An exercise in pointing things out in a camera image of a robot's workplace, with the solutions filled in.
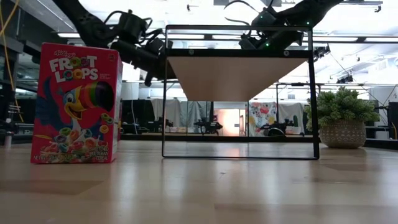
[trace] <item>red box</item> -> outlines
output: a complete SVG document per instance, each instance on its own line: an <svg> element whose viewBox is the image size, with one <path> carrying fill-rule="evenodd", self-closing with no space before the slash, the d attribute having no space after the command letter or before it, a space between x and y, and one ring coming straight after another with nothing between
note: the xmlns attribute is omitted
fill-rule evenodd
<svg viewBox="0 0 398 224"><path fill-rule="evenodd" d="M30 161L112 162L122 72L115 50L43 44Z"/></svg>

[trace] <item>ceiling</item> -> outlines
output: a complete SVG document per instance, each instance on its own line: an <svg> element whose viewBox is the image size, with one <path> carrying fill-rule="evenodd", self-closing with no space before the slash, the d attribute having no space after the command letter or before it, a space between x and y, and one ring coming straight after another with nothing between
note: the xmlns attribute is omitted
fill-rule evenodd
<svg viewBox="0 0 398 224"><path fill-rule="evenodd" d="M62 22L70 27L71 22L65 18L51 1L44 0L23 0L22 2L39 2L46 6L52 14L60 18ZM246 0L251 6L260 11L264 4L261 0ZM140 17L151 17L153 23L150 28L165 28L167 24L219 24L239 25L227 21L224 16L231 19L239 19L251 22L257 13L245 5L234 4L227 10L224 6L214 6L214 0L80 0L81 4L92 14L104 20L112 11L128 11ZM276 7L277 11L292 7L293 4L283 4ZM316 27L315 32L326 35L384 35L398 36L398 1L384 0L382 10L375 13L375 6L352 6L339 5L330 10ZM109 23L117 23L118 16L113 16ZM231 48L237 42L209 42L181 40L178 42L181 47L216 47ZM367 69L374 66L385 58L398 57L398 44L330 44L331 55L327 55L315 64L317 82L335 82L345 73L345 70L363 75L368 73ZM284 82L304 82L308 80L308 67L300 66L292 73L282 79Z"/></svg>

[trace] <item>kellogg's logo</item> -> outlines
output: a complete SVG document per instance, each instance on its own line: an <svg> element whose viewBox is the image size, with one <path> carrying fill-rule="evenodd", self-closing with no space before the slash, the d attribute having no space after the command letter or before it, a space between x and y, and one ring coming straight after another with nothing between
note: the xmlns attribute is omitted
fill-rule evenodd
<svg viewBox="0 0 398 224"><path fill-rule="evenodd" d="M76 53L68 53L66 50L56 50L54 52L54 55L64 56L66 58L73 58L74 56L76 56Z"/></svg>

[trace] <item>wooden floor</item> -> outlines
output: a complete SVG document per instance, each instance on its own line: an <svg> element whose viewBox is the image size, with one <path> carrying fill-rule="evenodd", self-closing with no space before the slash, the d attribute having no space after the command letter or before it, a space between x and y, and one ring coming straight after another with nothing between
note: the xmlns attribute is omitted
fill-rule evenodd
<svg viewBox="0 0 398 224"><path fill-rule="evenodd" d="M188 150L171 144L170 152ZM307 152L312 145L262 148ZM160 142L122 141L112 164L33 165L29 149L0 149L1 224L398 223L398 151L325 148L319 161L188 160L162 159Z"/></svg>

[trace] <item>froot loops logo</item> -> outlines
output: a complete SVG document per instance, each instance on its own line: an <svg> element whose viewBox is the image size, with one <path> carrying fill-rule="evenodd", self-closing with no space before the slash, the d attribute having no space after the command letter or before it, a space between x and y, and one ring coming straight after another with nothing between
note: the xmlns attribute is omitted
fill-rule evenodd
<svg viewBox="0 0 398 224"><path fill-rule="evenodd" d="M95 68L96 59L96 56L56 58L50 61L50 67L57 83L86 77L96 80L98 79L98 69Z"/></svg>

